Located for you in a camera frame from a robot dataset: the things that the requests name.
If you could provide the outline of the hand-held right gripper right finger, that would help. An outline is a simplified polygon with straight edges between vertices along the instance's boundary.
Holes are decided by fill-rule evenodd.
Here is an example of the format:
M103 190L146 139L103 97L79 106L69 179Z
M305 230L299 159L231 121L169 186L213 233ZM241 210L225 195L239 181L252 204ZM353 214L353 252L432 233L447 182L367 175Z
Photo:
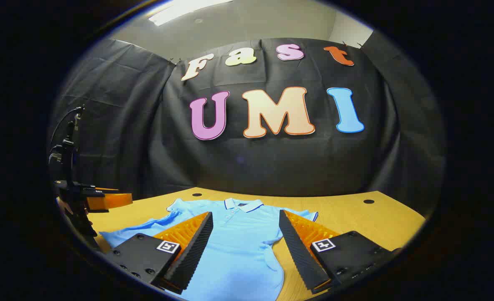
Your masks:
M399 251L390 251L358 231L338 234L288 210L280 210L279 228L312 293L346 288L378 270Z

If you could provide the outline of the black backdrop cloth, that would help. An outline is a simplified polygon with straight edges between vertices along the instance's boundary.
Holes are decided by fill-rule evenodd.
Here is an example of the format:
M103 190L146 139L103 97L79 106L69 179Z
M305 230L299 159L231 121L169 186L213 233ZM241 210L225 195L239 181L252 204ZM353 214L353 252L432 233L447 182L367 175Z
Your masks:
M172 63L107 39L87 53L53 103L48 140L78 122L77 181L136 199L201 187L261 196L340 196L380 191L421 215L438 202L446 138L438 99L413 63L383 38L362 49L308 38L241 41L182 81ZM248 102L306 89L315 131L283 124L247 138Z

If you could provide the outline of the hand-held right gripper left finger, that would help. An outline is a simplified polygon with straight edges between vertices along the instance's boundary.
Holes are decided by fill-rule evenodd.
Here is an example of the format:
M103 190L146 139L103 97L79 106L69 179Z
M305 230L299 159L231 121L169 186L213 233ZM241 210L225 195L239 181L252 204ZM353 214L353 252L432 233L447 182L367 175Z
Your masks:
M212 230L212 213L205 212L153 236L137 233L104 256L136 279L180 295L199 265Z

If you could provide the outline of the light blue T-shirt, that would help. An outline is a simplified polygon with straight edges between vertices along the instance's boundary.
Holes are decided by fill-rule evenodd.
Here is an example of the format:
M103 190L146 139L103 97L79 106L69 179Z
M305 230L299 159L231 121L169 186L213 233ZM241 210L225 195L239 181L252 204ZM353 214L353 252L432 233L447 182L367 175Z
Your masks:
M180 297L187 301L276 301L285 273L272 245L282 238L281 208L261 200L177 199L168 215L101 235L117 247L135 234L153 236L180 222L211 212L213 230L199 265Z

